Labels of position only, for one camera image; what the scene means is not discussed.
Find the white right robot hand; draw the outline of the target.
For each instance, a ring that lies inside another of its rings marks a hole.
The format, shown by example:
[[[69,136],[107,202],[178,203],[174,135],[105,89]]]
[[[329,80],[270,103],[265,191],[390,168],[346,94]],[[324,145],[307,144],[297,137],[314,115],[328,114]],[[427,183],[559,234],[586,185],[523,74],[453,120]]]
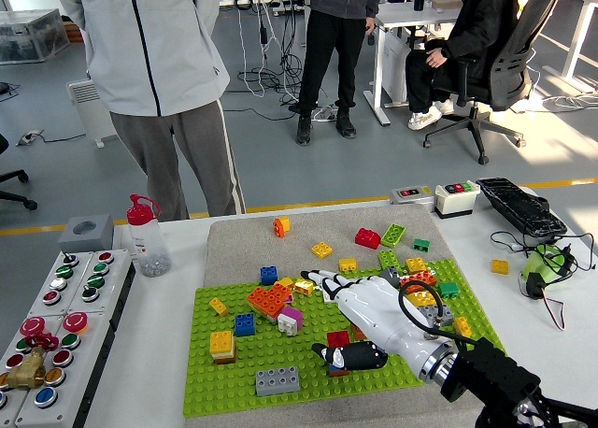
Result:
[[[424,316],[386,279],[372,276],[352,281],[324,270],[303,271],[301,277],[325,290],[366,336],[364,342],[341,348],[313,344],[312,350],[328,364],[350,371],[379,369],[391,354],[397,354],[418,378],[444,383],[456,347],[444,336],[428,339]]]

